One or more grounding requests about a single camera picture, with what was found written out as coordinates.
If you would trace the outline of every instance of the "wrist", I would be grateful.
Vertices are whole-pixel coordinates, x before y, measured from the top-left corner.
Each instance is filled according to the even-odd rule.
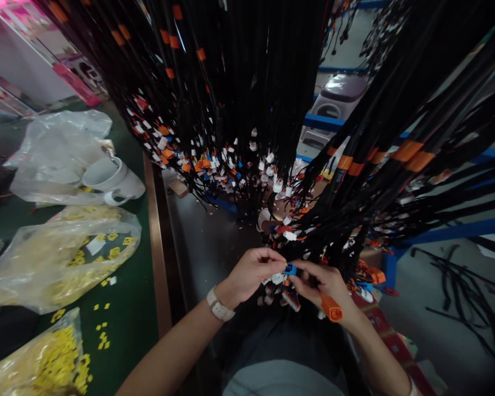
[[[343,319],[340,321],[350,334],[354,335],[365,326],[370,326],[370,321],[358,307],[343,311]]]
[[[240,304],[238,293],[228,284],[227,279],[223,280],[215,287],[214,294],[227,309],[235,310]]]

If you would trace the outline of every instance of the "mug handle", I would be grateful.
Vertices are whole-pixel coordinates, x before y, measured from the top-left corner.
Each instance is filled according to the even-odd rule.
[[[129,195],[127,196],[123,201],[116,201],[114,199],[114,190],[112,191],[109,191],[107,192],[105,195],[104,195],[104,201],[109,204],[110,206],[121,206],[122,204],[128,202],[129,200],[131,200],[132,198],[134,198],[133,195]]]

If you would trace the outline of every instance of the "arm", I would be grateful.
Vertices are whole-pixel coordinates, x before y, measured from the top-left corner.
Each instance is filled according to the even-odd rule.
[[[321,307],[319,292],[306,282],[313,276],[319,281],[318,289],[332,297],[343,309],[340,324],[354,339],[362,369],[372,390],[380,395],[411,395],[409,376],[376,333],[369,319],[354,304],[339,271],[309,261],[294,261],[293,264],[303,270],[301,278],[290,277],[300,295]]]
[[[253,295],[263,279],[285,267],[286,260],[273,250],[250,249],[214,292],[223,305],[234,310]],[[222,324],[207,301],[201,301],[145,355],[116,396],[173,394]]]

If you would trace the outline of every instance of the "green workbench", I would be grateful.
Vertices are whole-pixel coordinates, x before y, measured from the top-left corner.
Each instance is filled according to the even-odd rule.
[[[87,109],[83,103],[74,103],[60,110]],[[107,138],[113,141],[117,156],[144,181],[142,150],[128,132],[114,104],[105,102],[96,110],[113,120],[112,131]],[[4,152],[11,152],[11,147],[18,148],[26,125],[27,121],[21,120],[0,127],[0,147]],[[34,206],[34,203],[16,196],[1,200],[0,239],[11,239],[19,227],[45,223],[64,208],[53,206],[31,213]],[[65,307],[66,311],[76,306],[80,308],[83,350],[91,355],[90,373],[93,375],[88,394],[95,396],[115,394],[130,371],[158,341],[146,194],[127,202],[122,208],[137,215],[141,224],[138,249],[112,274],[117,276],[115,285],[102,287],[98,284],[75,303]],[[103,309],[105,303],[110,303],[108,310]],[[100,309],[94,311],[96,304],[100,305]],[[52,316],[53,313],[50,313],[41,317],[39,332],[51,326]],[[98,350],[100,332],[96,331],[96,326],[102,322],[108,322],[103,331],[111,344],[109,349]]]

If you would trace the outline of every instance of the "white stool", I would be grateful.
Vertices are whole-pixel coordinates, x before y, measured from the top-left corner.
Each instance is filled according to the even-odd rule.
[[[323,87],[310,114],[346,120],[359,103],[359,99],[366,89],[367,82],[364,79],[356,75],[338,74]],[[304,126],[300,141],[312,139],[324,146],[333,135],[333,132],[310,129]]]

